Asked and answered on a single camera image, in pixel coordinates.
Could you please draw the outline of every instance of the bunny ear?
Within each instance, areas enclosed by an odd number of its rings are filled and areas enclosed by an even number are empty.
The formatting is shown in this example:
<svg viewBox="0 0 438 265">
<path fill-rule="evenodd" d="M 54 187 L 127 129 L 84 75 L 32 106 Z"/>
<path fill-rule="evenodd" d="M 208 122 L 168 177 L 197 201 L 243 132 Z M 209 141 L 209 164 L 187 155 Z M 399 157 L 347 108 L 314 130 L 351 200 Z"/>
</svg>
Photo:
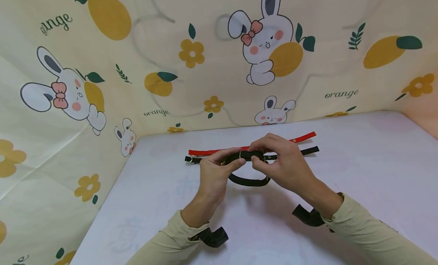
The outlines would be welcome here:
<svg viewBox="0 0 438 265">
<path fill-rule="evenodd" d="M 61 71 L 63 70 L 62 66 L 58 61 L 55 59 L 55 57 L 50 54 L 50 52 L 40 46 L 36 50 L 36 53 L 38 55 L 38 60 L 40 60 L 40 63 L 53 75 L 57 76 L 58 78 L 61 75 Z"/>
<path fill-rule="evenodd" d="M 52 107 L 55 92 L 49 86 L 39 83 L 26 83 L 20 90 L 21 99 L 31 109 L 46 112 Z"/>
<path fill-rule="evenodd" d="M 231 38 L 239 38 L 240 35 L 248 33 L 250 29 L 251 21 L 242 10 L 234 12 L 228 20 L 228 34 Z"/>
<path fill-rule="evenodd" d="M 275 96 L 269 96 L 265 100 L 265 109 L 273 109 L 277 103 L 277 98 Z"/>
<path fill-rule="evenodd" d="M 129 130 L 129 127 L 131 126 L 132 121 L 129 118 L 124 118 L 122 124 L 123 124 L 123 128 L 125 130 Z"/>
<path fill-rule="evenodd" d="M 297 106 L 297 103 L 294 100 L 290 100 L 287 101 L 281 109 L 285 112 L 288 112 L 289 110 L 293 110 L 295 106 Z"/>
<path fill-rule="evenodd" d="M 114 133 L 116 133 L 117 138 L 119 141 L 122 141 L 123 133 L 120 131 L 119 127 L 114 128 Z"/>
<path fill-rule="evenodd" d="M 277 15 L 280 9 L 280 0 L 262 0 L 262 14 L 266 18 L 270 15 Z"/>
</svg>

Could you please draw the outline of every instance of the patterned fabric backdrop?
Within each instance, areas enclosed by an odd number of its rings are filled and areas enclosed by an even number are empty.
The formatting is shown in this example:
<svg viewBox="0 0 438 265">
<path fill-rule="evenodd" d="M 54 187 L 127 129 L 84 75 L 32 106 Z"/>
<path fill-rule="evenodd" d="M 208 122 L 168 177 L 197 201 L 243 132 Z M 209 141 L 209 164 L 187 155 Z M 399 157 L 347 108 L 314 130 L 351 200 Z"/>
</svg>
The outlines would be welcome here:
<svg viewBox="0 0 438 265">
<path fill-rule="evenodd" d="M 0 256 L 63 265 L 154 133 L 394 109 L 438 135 L 437 0 L 0 0 Z"/>
</svg>

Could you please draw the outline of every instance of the black collar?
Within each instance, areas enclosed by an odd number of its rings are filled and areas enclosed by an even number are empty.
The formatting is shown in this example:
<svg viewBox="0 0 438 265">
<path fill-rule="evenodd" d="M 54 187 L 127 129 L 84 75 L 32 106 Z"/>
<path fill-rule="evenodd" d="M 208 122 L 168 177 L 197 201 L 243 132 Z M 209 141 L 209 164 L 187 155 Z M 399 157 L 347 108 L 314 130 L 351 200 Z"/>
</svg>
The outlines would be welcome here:
<svg viewBox="0 0 438 265">
<path fill-rule="evenodd" d="M 319 148 L 317 146 L 315 146 L 315 147 L 301 150 L 301 153 L 303 154 L 303 156 L 305 156 L 305 155 L 309 155 L 309 154 L 312 154 L 312 153 L 315 153 L 318 151 L 319 151 Z M 243 158 L 246 161 L 251 161 L 252 156 L 257 156 L 261 161 L 264 161 L 266 163 L 268 163 L 267 162 L 268 160 L 276 160 L 278 158 L 278 155 L 265 156 L 265 155 L 263 155 L 263 153 L 261 151 L 252 151 L 252 152 L 240 151 L 239 153 L 235 153 L 231 156 L 228 156 L 227 160 L 225 161 L 225 165 L 230 164 L 232 161 L 234 161 L 236 159 L 240 159 L 240 158 Z M 186 156 L 186 158 L 185 158 L 185 161 L 191 162 L 193 164 L 199 164 L 199 162 L 201 162 L 201 160 L 202 160 L 202 158 L 193 158 L 193 157 L 189 157 L 189 156 Z M 230 179 L 230 181 L 233 181 L 235 184 L 249 186 L 249 187 L 265 186 L 271 180 L 269 177 L 266 177 L 266 178 L 260 179 L 260 180 L 259 179 L 245 179 L 245 178 L 240 178 L 240 177 L 234 175 L 233 173 L 231 173 L 229 179 Z"/>
</svg>

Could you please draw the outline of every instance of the beige sleeve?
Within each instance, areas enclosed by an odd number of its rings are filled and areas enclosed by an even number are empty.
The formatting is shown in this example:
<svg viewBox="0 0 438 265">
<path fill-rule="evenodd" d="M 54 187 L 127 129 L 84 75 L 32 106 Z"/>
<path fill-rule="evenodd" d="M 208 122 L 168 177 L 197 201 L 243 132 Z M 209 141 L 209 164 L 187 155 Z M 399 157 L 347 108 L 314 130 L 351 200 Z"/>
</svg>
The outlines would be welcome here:
<svg viewBox="0 0 438 265">
<path fill-rule="evenodd" d="M 323 220 L 338 236 L 355 245 L 372 264 L 438 264 L 432 256 L 370 215 L 368 210 L 347 195 L 344 195 L 344 202 L 332 219 Z"/>
<path fill-rule="evenodd" d="M 158 232 L 151 240 L 146 242 L 126 265 L 176 265 L 186 259 L 195 250 L 199 241 L 190 241 L 188 238 L 195 236 L 208 228 L 191 228 L 181 218 L 181 210 L 169 219 L 164 229 Z"/>
</svg>

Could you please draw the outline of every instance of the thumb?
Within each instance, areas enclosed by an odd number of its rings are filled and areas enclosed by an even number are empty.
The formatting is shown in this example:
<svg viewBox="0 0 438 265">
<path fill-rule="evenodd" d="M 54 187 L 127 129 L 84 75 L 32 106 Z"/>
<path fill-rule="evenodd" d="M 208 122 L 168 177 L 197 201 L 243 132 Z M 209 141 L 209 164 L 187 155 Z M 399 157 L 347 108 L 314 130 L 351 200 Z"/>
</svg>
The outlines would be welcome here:
<svg viewBox="0 0 438 265">
<path fill-rule="evenodd" d="M 264 173 L 266 176 L 269 176 L 269 172 L 270 172 L 269 167 L 271 166 L 270 164 L 267 164 L 266 162 L 261 161 L 256 156 L 251 157 L 251 162 L 252 162 L 252 167 L 254 169 Z"/>
<path fill-rule="evenodd" d="M 240 158 L 240 159 L 236 159 L 236 160 L 231 161 L 231 163 L 226 165 L 225 167 L 227 168 L 227 170 L 231 174 L 232 172 L 234 172 L 237 169 L 239 169 L 240 167 L 242 167 L 245 163 L 246 163 L 245 159 Z"/>
</svg>

